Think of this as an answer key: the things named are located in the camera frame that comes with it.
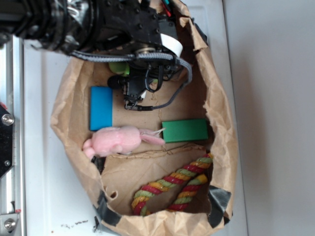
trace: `green block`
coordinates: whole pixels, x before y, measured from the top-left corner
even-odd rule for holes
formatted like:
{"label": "green block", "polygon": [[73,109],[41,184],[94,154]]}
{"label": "green block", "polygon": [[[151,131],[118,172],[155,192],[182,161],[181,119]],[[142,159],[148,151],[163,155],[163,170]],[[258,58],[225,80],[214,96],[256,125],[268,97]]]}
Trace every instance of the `green block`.
{"label": "green block", "polygon": [[208,139],[206,119],[164,121],[163,139],[166,143],[187,142]]}

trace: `crumpled paper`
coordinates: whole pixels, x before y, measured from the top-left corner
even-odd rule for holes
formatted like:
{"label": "crumpled paper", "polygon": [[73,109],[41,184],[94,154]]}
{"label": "crumpled paper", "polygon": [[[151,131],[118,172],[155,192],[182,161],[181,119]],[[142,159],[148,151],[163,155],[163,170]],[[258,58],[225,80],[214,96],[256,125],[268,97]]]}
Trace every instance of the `crumpled paper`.
{"label": "crumpled paper", "polygon": [[[132,155],[108,156],[100,175],[81,148],[92,135],[89,131],[90,88],[106,86],[107,79],[113,73],[105,63],[79,59],[72,59],[64,73],[51,116],[51,127],[64,144],[69,161],[92,204],[98,207],[97,201],[103,191],[109,207],[122,215],[116,226],[102,221],[106,227],[121,235],[204,236],[223,228],[223,219],[214,229],[208,223],[211,205],[207,199],[207,187],[191,202],[188,213],[162,210],[177,195],[179,188],[166,197],[148,202],[156,213],[146,217],[131,215],[132,196],[141,185],[168,175],[209,150],[214,156],[213,167],[208,172],[210,185],[232,194],[224,213],[228,219],[232,217],[238,147],[228,99],[216,74],[210,49],[194,26],[188,8],[179,0],[173,0],[173,3],[179,40],[184,46],[182,57],[193,64],[193,81],[170,106],[151,112],[126,111],[121,92],[114,91],[113,126],[129,124],[158,130],[162,121],[206,117],[211,124],[209,140],[161,147],[143,142]],[[153,1],[152,5],[162,10],[157,1]],[[185,75],[182,73],[178,80],[163,83],[158,92],[148,93],[142,105],[158,105],[168,101],[186,79]]]}

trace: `multicolored rope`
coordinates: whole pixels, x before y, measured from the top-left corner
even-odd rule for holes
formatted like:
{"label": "multicolored rope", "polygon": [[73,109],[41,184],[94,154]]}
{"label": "multicolored rope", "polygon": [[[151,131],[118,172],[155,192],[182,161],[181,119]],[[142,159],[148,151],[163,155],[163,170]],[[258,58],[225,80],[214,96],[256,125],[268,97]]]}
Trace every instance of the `multicolored rope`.
{"label": "multicolored rope", "polygon": [[[189,163],[189,165],[185,165],[181,169],[178,169],[177,171],[171,173],[169,176],[144,185],[139,191],[134,194],[133,202],[131,204],[133,214],[142,216],[151,214],[146,207],[146,203],[150,198],[166,192],[170,188],[173,188],[178,184],[182,184],[185,181],[190,180],[197,174],[203,173],[207,168],[211,166],[212,159],[213,156],[211,155],[211,153],[205,154],[203,157]],[[197,184],[196,186],[196,184],[194,184],[196,182],[193,181],[194,180],[192,180],[192,184],[187,186],[188,189],[186,189],[185,191],[189,190],[189,192],[194,192],[200,188],[200,184]]]}
{"label": "multicolored rope", "polygon": [[177,199],[170,205],[168,211],[183,211],[188,207],[192,198],[197,194],[197,191],[208,182],[208,178],[205,174],[198,175],[193,180],[189,181],[187,186],[182,189],[180,194],[178,194]]}

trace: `plush toy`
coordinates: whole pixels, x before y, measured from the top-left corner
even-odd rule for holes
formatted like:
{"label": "plush toy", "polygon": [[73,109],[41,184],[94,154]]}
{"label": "plush toy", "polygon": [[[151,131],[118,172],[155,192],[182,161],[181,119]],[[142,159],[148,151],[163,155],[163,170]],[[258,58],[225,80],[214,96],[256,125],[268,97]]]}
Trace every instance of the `plush toy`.
{"label": "plush toy", "polygon": [[114,153],[129,154],[140,146],[141,141],[164,145],[165,141],[158,137],[162,130],[138,129],[134,126],[106,127],[84,142],[83,152],[92,159],[95,155],[106,157]]}

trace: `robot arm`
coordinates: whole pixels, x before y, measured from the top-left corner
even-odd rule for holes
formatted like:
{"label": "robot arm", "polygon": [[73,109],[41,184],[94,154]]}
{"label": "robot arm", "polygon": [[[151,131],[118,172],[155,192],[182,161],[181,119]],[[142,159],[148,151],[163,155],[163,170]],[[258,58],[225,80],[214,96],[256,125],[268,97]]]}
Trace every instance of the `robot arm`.
{"label": "robot arm", "polygon": [[[15,35],[36,40],[37,49],[94,62],[126,62],[129,76],[112,78],[109,85],[123,88],[128,110],[158,109],[138,106],[146,90],[157,91],[181,66],[189,78],[179,90],[192,77],[190,65],[179,58],[171,7],[163,3],[167,15],[158,15],[150,0],[0,0],[0,46]],[[179,47],[168,46],[172,40]],[[156,90],[150,88],[154,80]]]}

